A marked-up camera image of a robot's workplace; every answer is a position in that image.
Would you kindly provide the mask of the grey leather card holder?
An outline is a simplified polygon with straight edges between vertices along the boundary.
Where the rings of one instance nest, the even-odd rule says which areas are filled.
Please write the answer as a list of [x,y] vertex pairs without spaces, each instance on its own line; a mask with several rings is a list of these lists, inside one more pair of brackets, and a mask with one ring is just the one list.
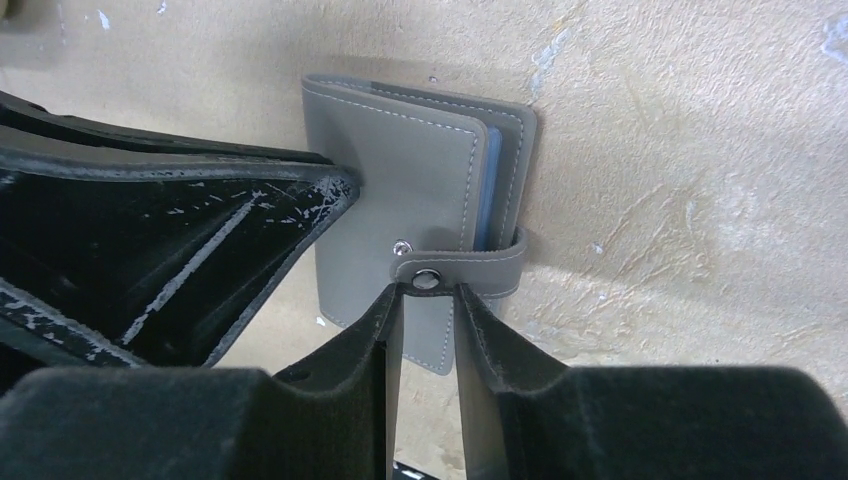
[[353,324],[394,281],[465,283],[491,307],[517,290],[530,107],[326,74],[303,78],[302,102],[309,148],[360,183],[315,244],[325,319]]

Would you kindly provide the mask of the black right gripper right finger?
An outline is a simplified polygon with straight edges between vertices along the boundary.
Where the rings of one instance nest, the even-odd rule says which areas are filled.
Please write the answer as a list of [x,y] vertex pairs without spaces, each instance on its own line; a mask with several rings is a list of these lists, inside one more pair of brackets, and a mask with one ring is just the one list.
[[784,367],[570,367],[453,293],[472,479],[843,479],[847,426]]

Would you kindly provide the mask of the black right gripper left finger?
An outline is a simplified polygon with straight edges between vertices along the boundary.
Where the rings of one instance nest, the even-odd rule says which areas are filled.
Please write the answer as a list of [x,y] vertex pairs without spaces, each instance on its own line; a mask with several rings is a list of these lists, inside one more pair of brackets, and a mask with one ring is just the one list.
[[403,292],[286,369],[44,368],[1,400],[5,479],[387,479]]

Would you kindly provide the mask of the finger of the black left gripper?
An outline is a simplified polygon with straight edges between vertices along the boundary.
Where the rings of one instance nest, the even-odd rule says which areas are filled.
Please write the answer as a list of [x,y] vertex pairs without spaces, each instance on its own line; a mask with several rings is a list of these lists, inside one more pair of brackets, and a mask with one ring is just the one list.
[[44,367],[217,363],[358,199],[310,152],[1,97],[1,387]]

